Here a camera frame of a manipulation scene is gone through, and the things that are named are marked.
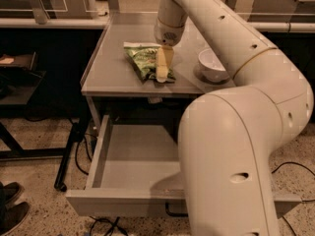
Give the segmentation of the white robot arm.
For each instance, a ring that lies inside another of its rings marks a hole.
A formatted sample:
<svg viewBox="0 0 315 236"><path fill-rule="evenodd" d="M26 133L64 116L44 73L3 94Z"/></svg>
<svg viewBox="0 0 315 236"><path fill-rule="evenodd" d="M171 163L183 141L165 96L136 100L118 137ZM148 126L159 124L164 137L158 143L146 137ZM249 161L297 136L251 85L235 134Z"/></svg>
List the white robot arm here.
<svg viewBox="0 0 315 236"><path fill-rule="evenodd" d="M234 85L195 99L178 132L192 236L280 236L270 154L307 125L313 91L267 38L221 0L161 0L155 35L191 20Z"/></svg>

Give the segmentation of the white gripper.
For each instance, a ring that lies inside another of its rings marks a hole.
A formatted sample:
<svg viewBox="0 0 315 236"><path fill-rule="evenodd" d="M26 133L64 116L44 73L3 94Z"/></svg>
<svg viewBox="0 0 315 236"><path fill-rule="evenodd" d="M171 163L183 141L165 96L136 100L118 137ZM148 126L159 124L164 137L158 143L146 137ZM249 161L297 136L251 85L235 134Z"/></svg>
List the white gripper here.
<svg viewBox="0 0 315 236"><path fill-rule="evenodd" d="M185 21L167 21L157 18L155 24L155 39L161 46L157 50L156 75L159 83L164 83L167 79L169 67L171 65L174 51L171 46L175 46L181 40L185 30Z"/></svg>

